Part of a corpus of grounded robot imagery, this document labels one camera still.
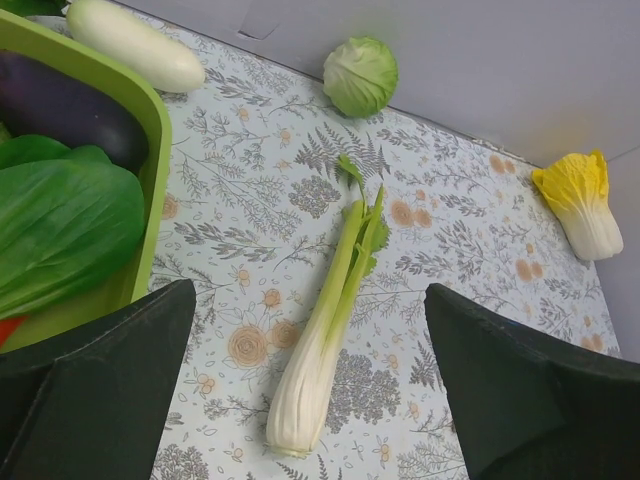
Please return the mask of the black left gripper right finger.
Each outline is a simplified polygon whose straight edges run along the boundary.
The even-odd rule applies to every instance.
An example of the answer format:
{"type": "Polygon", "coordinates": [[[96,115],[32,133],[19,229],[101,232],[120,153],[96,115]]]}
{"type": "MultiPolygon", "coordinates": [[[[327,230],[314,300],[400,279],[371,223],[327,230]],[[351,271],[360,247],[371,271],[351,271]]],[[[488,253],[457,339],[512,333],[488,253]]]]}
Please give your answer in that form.
{"type": "Polygon", "coordinates": [[[426,321],[472,479],[636,479],[639,366],[494,313],[442,284],[426,321]]]}

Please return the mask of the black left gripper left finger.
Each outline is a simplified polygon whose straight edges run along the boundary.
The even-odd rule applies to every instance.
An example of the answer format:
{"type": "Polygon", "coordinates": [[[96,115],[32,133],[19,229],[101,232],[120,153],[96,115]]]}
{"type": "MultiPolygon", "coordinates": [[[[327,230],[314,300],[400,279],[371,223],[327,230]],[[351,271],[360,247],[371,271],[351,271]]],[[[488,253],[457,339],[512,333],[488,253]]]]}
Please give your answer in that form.
{"type": "Polygon", "coordinates": [[[4,479],[147,479],[192,326],[192,281],[1,357],[4,479]]]}

